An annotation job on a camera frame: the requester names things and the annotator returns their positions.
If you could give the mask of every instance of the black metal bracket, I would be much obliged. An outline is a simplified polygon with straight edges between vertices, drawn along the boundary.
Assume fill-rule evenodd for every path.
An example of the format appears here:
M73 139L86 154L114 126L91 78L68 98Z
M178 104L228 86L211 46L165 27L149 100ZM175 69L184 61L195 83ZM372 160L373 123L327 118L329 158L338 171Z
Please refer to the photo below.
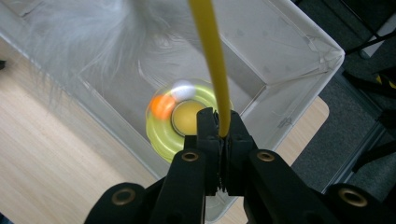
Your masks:
M198 134L186 136L168 175L144 189L123 183L105 192L86 223L204 223L205 196L223 189L243 196L249 223L396 223L396 215L365 191L333 185L310 189L275 152L258 149L231 111L226 138L216 112L198 112Z

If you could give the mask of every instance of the yellow rod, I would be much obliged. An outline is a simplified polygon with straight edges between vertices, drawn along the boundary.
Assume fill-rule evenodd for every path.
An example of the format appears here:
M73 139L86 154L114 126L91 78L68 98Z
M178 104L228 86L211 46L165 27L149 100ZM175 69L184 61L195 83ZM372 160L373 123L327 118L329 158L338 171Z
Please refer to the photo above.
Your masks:
M190 8L204 48L219 110L219 136L230 129L230 95L215 13L210 0L190 0Z

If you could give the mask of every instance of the light wood surface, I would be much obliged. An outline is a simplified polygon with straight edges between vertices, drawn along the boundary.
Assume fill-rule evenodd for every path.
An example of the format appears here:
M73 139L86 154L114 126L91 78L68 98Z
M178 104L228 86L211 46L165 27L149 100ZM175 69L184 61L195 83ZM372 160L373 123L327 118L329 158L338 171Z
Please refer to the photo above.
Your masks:
M120 182L155 180L117 140L63 94L29 75L28 62L0 39L0 212L15 223L82 223ZM288 164L328 117L319 98L277 149ZM239 199L217 223L247 223Z

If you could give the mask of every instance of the clear plastic bin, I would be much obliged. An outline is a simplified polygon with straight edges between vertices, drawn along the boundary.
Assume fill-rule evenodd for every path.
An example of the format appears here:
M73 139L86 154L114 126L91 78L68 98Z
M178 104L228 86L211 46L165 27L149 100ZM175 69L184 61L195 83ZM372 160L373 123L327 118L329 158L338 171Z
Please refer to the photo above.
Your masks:
M276 150L340 67L344 52L290 0L213 2L233 108L240 113L258 147ZM178 0L169 4L178 4L176 11L189 11L186 3ZM3 6L0 8L0 36L24 52L21 18ZM157 66L178 64L166 71L174 79L209 80L199 44L190 41L197 37L181 35L186 38L179 39L169 50L183 50L157 62ZM105 87L82 78L74 95L154 176L161 178L169 163L148 141L145 112L155 91L171 80L161 79L160 75L155 79L140 75L114 77ZM206 221L217 220L233 201L225 193L208 197Z

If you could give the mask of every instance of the gray carpet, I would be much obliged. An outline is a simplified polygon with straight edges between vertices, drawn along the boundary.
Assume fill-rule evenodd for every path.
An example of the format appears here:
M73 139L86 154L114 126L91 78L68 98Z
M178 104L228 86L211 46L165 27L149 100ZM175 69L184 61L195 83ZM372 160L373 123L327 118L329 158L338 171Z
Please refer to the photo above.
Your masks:
M383 1L355 0L360 4ZM299 8L327 32L343 49L351 49L364 43L371 34L349 13L338 0L304 0ZM371 7L369 15L374 28L384 21L388 7ZM346 56L343 69L355 77L375 82L374 73L396 66L396 37L387 40L372 58L365 60L358 52ZM339 72L319 95L329 106L330 116L292 165L293 170L311 188L323 191L334 175L349 162L362 145L367 134L375 126L376 116L351 93ZM396 109L396 100L366 92L380 109ZM394 133L386 133L377 145L395 139ZM367 190L383 200L396 183L396 155L370 162L353 175L349 183Z

